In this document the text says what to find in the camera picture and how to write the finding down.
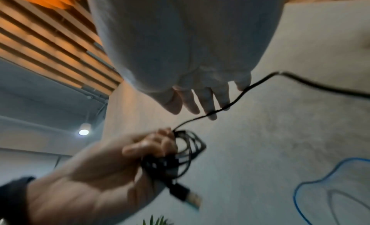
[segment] gray ceiling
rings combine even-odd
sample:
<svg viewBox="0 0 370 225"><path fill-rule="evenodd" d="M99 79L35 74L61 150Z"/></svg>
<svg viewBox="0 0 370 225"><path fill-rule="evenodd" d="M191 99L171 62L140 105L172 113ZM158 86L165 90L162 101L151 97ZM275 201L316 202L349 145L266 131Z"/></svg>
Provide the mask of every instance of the gray ceiling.
<svg viewBox="0 0 370 225"><path fill-rule="evenodd" d="M0 59L0 90L52 106L74 115L95 116L108 97L89 88L62 85Z"/></svg>

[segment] slatted wood ceiling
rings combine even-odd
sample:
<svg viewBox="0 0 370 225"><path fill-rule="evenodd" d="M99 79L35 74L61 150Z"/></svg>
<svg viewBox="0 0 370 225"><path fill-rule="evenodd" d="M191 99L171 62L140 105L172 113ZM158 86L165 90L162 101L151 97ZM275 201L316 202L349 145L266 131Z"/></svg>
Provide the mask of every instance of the slatted wood ceiling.
<svg viewBox="0 0 370 225"><path fill-rule="evenodd" d="M104 53L86 0L48 9L0 0L0 57L59 82L110 95L123 81Z"/></svg>

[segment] cable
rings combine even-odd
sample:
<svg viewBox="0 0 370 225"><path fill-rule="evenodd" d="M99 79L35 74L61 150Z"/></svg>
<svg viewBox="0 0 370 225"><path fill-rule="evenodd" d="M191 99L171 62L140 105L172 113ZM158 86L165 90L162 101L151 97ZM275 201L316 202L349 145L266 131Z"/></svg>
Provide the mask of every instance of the cable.
<svg viewBox="0 0 370 225"><path fill-rule="evenodd" d="M170 193L173 196L177 197L181 201L186 201L190 203L196 208L199 208L200 203L201 203L201 198L197 194L192 193L188 188L180 184L174 183L173 181L180 178L188 171L191 161L194 160L201 152L203 152L206 149L206 144L195 133L188 131L188 130L179 131L178 129L187 123L190 123L190 122L193 122L199 119L203 119L205 117L208 117L218 112L221 112L223 110L226 110L227 108L237 103L248 91L265 83L266 81L268 81L274 76L284 76L296 82L302 83L308 87L326 91L326 92L331 92L331 93L346 95L346 96L352 96L352 97L357 97L357 98L370 99L370 94L368 93L320 84L320 83L302 78L291 72L285 72L285 71L272 72L266 77L264 77L263 79L245 88L233 102L224 106L223 108L212 111L206 115L187 120L181 123L180 125L178 125L177 127L175 127L173 129L173 133L176 138L183 139L186 142L187 146L185 150L175 155L169 155L169 156L165 156L162 158L155 158L153 156L147 156L143 158L141 162L141 166L148 172L148 174L153 179L157 179L165 183L165 185L170 189ZM174 171L182 165L185 165L185 169L181 171L180 173L177 173L177 171L176 173L172 173L172 174L169 173L169 171L171 170ZM300 213L300 215L306 220L304 215L300 212L298 206L296 206L296 208L298 212Z"/></svg>
<svg viewBox="0 0 370 225"><path fill-rule="evenodd" d="M296 207L296 210L298 211L299 215L309 224L309 225L312 225L312 223L306 218L306 216L303 215L301 209L299 208L298 206L298 203L297 203L297 194L298 194L298 190L304 186L304 185L311 185L311 184L316 184L316 183L322 183L324 182L325 180L327 180L329 177L331 177L343 164L347 163L347 162L351 162L351 161L364 161L364 162L368 162L370 163L370 159L366 159L366 158L345 158L344 160L340 161L335 167L334 169L331 170L331 172L329 172L326 176L324 176L323 178L319 179L319 180L314 180L314 181L306 181L306 182L302 182L300 183L295 189L294 189L294 193L293 193L293 202L294 202L294 206Z"/></svg>

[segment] dark sleeve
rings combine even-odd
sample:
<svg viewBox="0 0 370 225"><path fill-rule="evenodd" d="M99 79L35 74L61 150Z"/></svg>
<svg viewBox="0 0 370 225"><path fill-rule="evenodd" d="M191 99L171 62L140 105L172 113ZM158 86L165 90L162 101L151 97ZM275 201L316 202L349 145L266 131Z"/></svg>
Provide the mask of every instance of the dark sleeve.
<svg viewBox="0 0 370 225"><path fill-rule="evenodd" d="M10 225L30 225L27 211L27 184L34 177L24 177L0 187L0 218Z"/></svg>

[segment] green leaf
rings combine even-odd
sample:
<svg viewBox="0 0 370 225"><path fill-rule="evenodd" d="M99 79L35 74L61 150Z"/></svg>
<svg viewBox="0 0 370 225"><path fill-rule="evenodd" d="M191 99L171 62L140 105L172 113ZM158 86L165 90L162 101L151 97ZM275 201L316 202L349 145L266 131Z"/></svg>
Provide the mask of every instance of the green leaf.
<svg viewBox="0 0 370 225"><path fill-rule="evenodd" d="M164 225L164 224L163 224L163 219L164 219L164 217L162 216L162 218L161 218L161 222L159 223L159 225Z"/></svg>

